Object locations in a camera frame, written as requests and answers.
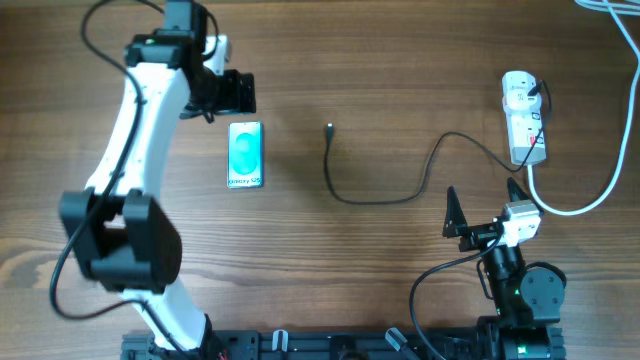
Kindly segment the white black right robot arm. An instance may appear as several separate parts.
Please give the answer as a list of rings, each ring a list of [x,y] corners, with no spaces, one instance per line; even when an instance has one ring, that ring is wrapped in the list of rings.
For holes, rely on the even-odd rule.
[[[476,270],[494,316],[477,322],[481,359],[565,359],[560,322],[567,277],[547,262],[528,263],[520,244],[538,234],[543,211],[510,178],[509,201],[491,222],[471,226],[454,187],[447,189],[443,236],[459,239],[462,252],[479,251]]]

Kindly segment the teal screen smartphone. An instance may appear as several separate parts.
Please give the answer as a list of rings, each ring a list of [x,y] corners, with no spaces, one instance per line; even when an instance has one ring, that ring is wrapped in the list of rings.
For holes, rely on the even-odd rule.
[[[263,185],[261,122],[236,122],[229,125],[227,185],[231,189]]]

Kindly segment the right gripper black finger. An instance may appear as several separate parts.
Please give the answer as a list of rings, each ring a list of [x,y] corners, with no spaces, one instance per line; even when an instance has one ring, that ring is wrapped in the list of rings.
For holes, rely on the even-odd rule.
[[[468,224],[453,186],[447,189],[447,208],[443,225],[443,237],[461,237],[468,230]]]
[[[511,202],[519,202],[529,200],[530,197],[516,182],[513,177],[507,179],[507,192]]]

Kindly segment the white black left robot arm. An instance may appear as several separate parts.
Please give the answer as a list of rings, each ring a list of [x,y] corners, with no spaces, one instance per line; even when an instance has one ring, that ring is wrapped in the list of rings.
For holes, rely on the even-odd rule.
[[[170,1],[162,12],[161,27],[134,36],[117,63],[124,94],[98,167],[82,191],[61,197],[63,255],[136,308],[152,355],[223,359],[224,343],[180,280],[182,241],[158,197],[177,123],[253,113],[254,78],[228,67],[228,40],[205,6]]]

